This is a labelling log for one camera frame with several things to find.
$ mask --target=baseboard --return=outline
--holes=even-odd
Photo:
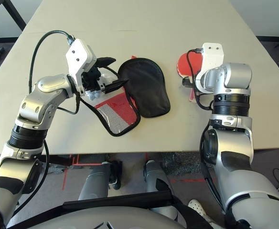
[[[256,36],[260,42],[279,42],[279,37]]]
[[[18,37],[2,37],[0,43],[15,43]]]

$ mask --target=white mounting plate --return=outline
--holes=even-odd
[[[85,95],[81,74],[89,71],[96,62],[96,56],[88,45],[76,39],[66,53],[69,74],[72,76],[80,95]]]
[[[201,78],[206,71],[219,67],[224,61],[224,52],[222,45],[218,43],[204,43],[202,45],[202,66],[201,71],[197,74],[195,83],[198,90],[202,93],[212,94],[201,86]]]

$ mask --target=table surface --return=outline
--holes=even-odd
[[[84,106],[77,115],[57,111],[47,135],[51,154],[197,151],[210,112],[189,102],[190,88],[182,86],[176,64],[204,42],[221,43],[225,62],[251,66],[254,148],[279,147],[279,68],[228,0],[44,0],[0,67],[0,152],[28,93],[33,50],[45,32],[55,29],[84,40],[97,57],[116,58],[115,70],[132,55],[154,60],[164,73],[172,107],[164,116],[142,118],[121,137],[110,136]],[[33,81],[68,73],[67,49],[62,35],[47,38]],[[62,107],[74,110],[75,99]]]

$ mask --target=white shoe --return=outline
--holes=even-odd
[[[202,205],[196,199],[191,199],[188,203],[188,207],[194,209],[200,216],[202,216],[214,229],[224,229],[217,225],[205,212]]]

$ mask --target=black fabric pouch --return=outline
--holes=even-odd
[[[170,111],[163,72],[152,60],[128,60],[119,68],[118,77],[128,79],[124,85],[126,95],[135,101],[141,116],[152,118]]]

